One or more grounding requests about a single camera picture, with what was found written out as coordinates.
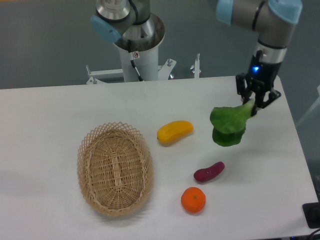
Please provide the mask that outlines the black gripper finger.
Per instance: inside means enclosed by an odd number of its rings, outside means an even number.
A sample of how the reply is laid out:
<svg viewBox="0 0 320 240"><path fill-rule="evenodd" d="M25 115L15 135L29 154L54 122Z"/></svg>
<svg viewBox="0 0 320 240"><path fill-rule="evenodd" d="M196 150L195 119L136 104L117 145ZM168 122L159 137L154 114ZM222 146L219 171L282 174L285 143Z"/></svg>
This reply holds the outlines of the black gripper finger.
<svg viewBox="0 0 320 240"><path fill-rule="evenodd" d="M251 81L248 80L248 76L245 73L240 73L235 76L236 91L241 96L243 103L247 103L252 95Z"/></svg>
<svg viewBox="0 0 320 240"><path fill-rule="evenodd" d="M277 100L282 96L282 94L279 91L275 90L274 88L272 88L269 91L267 100L264 100L266 96L266 92L264 92L263 89L259 88L254 93L255 93L254 105L251 110L252 117L257 114L258 110L268 107L271 103L273 103L275 100Z"/></svg>

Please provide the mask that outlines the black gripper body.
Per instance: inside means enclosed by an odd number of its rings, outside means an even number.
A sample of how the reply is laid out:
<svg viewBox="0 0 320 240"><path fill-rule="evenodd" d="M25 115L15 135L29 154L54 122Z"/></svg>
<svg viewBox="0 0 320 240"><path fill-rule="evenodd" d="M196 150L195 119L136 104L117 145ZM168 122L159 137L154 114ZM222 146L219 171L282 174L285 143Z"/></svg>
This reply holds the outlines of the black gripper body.
<svg viewBox="0 0 320 240"><path fill-rule="evenodd" d="M263 52L257 51L251 58L247 76L251 91L255 94L265 94L274 87L274 81L282 62L269 63L262 61Z"/></svg>

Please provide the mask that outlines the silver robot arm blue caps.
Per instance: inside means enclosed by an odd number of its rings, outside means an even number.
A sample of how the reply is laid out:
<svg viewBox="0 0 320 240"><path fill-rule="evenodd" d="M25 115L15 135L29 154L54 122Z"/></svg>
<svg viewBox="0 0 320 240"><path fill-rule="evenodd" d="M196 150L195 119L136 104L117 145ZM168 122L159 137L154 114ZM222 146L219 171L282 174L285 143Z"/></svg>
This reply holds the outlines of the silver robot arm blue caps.
<svg viewBox="0 0 320 240"><path fill-rule="evenodd" d="M248 71L238 74L237 93L244 103L254 96L251 113L266 108L281 94L274 80L299 22L300 0L220 0L216 18L258 33ZM162 20L151 12L148 0L98 0L90 25L120 53L126 82L166 80L173 60L158 66L158 48L165 36Z"/></svg>

